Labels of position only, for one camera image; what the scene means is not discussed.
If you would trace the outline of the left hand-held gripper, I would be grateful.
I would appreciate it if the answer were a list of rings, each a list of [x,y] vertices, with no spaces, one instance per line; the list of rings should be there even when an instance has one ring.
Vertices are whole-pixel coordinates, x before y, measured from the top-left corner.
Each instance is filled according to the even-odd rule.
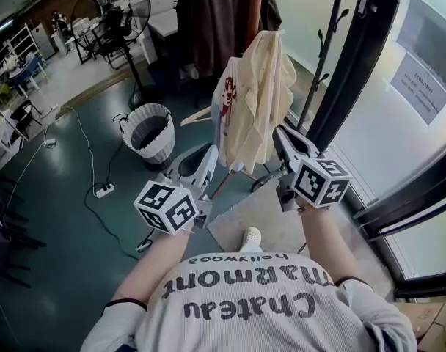
[[[206,187],[213,179],[218,148],[199,144],[175,158],[169,177],[159,174],[149,180],[134,200],[146,224],[160,232],[176,235],[192,227],[206,227],[212,202]]]

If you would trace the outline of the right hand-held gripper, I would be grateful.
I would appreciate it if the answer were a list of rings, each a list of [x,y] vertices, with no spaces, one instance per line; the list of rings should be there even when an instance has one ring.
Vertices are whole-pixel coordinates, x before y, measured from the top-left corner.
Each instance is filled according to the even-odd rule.
[[[287,174],[279,179],[277,196],[284,212],[294,210],[300,197],[313,208],[326,208],[340,203],[352,175],[338,162],[316,158],[318,148],[298,131],[279,125],[273,132],[274,147]],[[309,158],[296,157],[297,153]]]

